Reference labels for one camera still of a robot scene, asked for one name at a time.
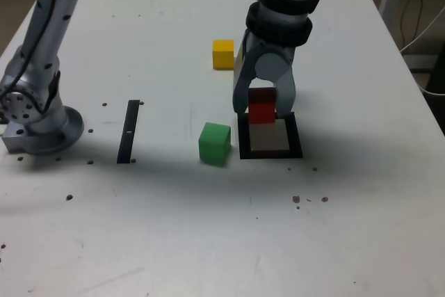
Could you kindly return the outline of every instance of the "cube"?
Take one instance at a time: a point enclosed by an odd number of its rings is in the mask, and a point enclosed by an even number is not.
[[[277,91],[274,87],[249,88],[249,123],[274,123],[276,100]]]
[[[234,69],[234,49],[233,40],[213,41],[213,68],[215,70]]]
[[[230,151],[230,127],[206,123],[198,141],[200,159],[211,165],[223,165]]]

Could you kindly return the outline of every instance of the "white table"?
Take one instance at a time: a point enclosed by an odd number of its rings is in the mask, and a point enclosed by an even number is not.
[[[372,0],[311,16],[294,63],[305,158],[240,161],[211,43],[239,46],[251,2],[79,0],[60,90],[86,130],[36,159],[1,145],[0,296],[445,294],[445,140]],[[129,99],[145,103],[137,162],[116,165]],[[232,126],[226,168],[199,162],[205,122]]]

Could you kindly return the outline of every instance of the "yellow cube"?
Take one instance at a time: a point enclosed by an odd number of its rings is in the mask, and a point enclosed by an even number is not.
[[[234,69],[234,49],[233,40],[213,41],[213,68],[215,70]]]

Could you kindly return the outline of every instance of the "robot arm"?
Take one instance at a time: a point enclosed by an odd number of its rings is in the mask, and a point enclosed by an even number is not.
[[[9,152],[46,154],[70,146],[83,121],[58,91],[60,44],[77,0],[37,0],[22,46],[0,81],[0,103],[10,120],[3,134]]]
[[[248,11],[248,29],[236,64],[233,105],[248,106],[250,82],[258,77],[277,88],[279,117],[295,100],[292,62],[295,48],[312,29],[307,17],[319,0],[261,0]],[[38,0],[25,41],[0,81],[0,104],[10,120],[3,141],[9,152],[47,154],[75,143],[83,132],[80,114],[63,106],[58,91],[57,53],[77,0]]]
[[[237,114],[248,107],[248,89],[255,78],[274,84],[277,116],[290,114],[296,96],[292,73],[295,48],[306,43],[312,30],[307,16],[319,1],[259,0],[250,6],[235,63],[233,107]]]

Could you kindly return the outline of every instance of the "black square frame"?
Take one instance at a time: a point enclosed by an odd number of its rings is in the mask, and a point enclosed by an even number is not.
[[[249,114],[238,115],[239,159],[294,159],[303,158],[294,112],[284,119],[289,150],[252,151],[250,149]]]

